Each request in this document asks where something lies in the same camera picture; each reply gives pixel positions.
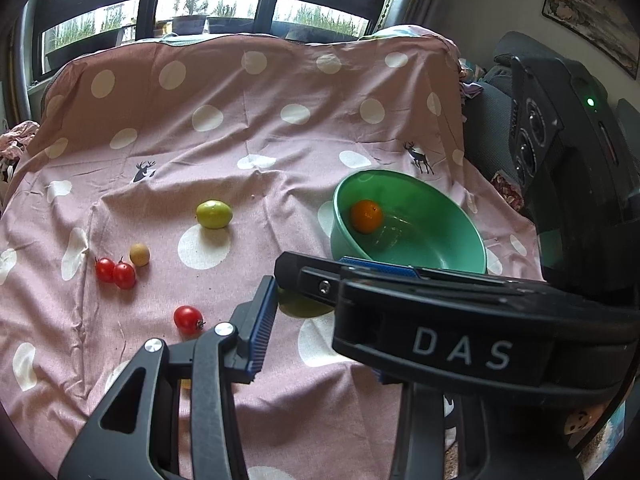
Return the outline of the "person right hand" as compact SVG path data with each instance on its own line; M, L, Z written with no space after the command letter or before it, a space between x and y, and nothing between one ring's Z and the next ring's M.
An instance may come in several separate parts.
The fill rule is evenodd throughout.
M583 436L598 422L607 407L608 402L605 402L588 406L588 408L580 408L570 413L564 424L564 434L570 437L574 434L579 437Z

